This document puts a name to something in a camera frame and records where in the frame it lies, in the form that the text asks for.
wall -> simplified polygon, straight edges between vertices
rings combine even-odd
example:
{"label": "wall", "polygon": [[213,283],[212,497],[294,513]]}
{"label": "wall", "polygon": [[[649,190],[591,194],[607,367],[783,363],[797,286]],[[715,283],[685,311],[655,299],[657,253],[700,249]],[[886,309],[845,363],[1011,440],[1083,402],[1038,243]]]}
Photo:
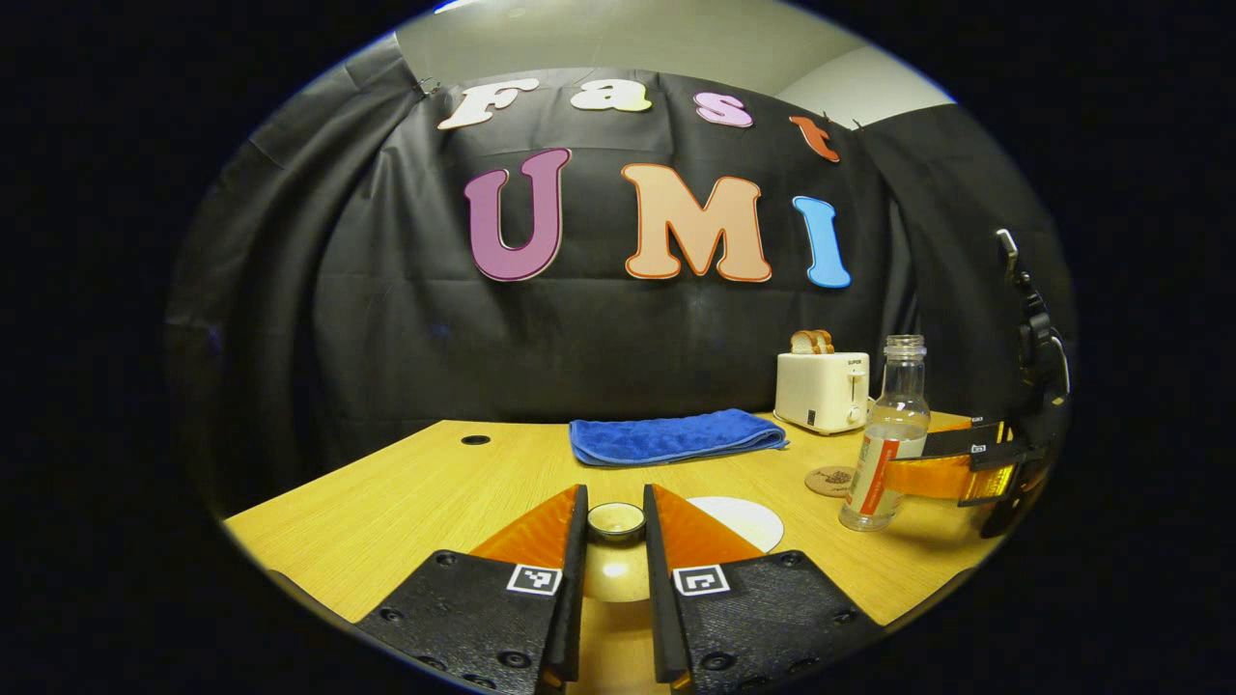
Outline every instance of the wall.
{"label": "wall", "polygon": [[775,95],[866,42],[769,0],[485,0],[396,31],[412,72],[444,87],[522,70],[633,68]]}
{"label": "wall", "polygon": [[844,53],[786,87],[777,99],[827,113],[853,129],[927,106],[953,104],[939,87],[891,54],[864,46]]}

white toaster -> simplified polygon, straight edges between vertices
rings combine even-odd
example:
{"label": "white toaster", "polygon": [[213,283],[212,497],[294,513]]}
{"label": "white toaster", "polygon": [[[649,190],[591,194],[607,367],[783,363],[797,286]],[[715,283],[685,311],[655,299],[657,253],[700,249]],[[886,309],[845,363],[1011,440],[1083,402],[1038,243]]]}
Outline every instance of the white toaster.
{"label": "white toaster", "polygon": [[776,356],[772,414],[807,429],[834,434],[866,424],[866,352]]}

black curtain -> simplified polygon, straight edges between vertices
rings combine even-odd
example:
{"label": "black curtain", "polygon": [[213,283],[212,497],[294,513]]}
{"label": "black curtain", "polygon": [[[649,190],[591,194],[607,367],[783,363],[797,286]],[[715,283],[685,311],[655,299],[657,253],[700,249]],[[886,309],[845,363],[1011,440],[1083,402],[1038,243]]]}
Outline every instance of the black curtain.
{"label": "black curtain", "polygon": [[[527,77],[538,89],[491,120],[436,127],[464,89]],[[570,104],[581,83],[607,78],[644,84],[653,106]],[[703,120],[700,92],[738,96],[754,126]],[[824,127],[840,163],[812,151],[791,116]],[[531,234],[519,166],[551,147],[572,151],[559,255],[534,278],[489,279],[472,260],[464,187],[509,172],[502,232],[518,246]],[[670,279],[629,276],[639,226],[620,174],[629,163],[672,167],[701,204],[719,177],[758,184],[771,278],[696,276],[685,262]],[[808,281],[796,195],[836,209],[849,287]],[[1017,312],[995,262],[999,226],[1016,234],[1053,317],[1070,320],[1049,218],[955,106],[852,132],[709,80],[592,68],[425,95],[392,36],[281,108],[203,202],[167,314],[179,448],[231,514],[438,419],[770,411],[775,355],[803,328],[876,365],[886,335],[921,331],[934,409],[1004,412],[1018,388]]]}

bottle label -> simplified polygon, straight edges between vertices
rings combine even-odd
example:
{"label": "bottle label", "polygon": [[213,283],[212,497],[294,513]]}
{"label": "bottle label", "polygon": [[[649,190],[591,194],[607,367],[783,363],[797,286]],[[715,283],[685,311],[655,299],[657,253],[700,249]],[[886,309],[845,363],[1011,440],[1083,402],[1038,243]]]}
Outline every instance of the bottle label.
{"label": "bottle label", "polygon": [[854,481],[850,482],[849,492],[845,495],[845,506],[865,516],[896,513],[902,495],[884,487],[884,474],[889,469],[889,460],[917,456],[922,454],[926,443],[926,437],[897,440],[864,435]]}

glass bottle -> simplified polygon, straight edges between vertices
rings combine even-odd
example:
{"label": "glass bottle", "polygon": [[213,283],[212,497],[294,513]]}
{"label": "glass bottle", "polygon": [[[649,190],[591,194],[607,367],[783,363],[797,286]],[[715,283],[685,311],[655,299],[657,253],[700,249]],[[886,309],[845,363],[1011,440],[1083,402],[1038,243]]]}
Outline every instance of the glass bottle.
{"label": "glass bottle", "polygon": [[854,480],[840,522],[854,531],[879,531],[892,521],[902,495],[884,487],[889,459],[917,456],[927,440],[931,411],[923,397],[922,335],[890,335],[884,346],[884,391],[871,408]]}

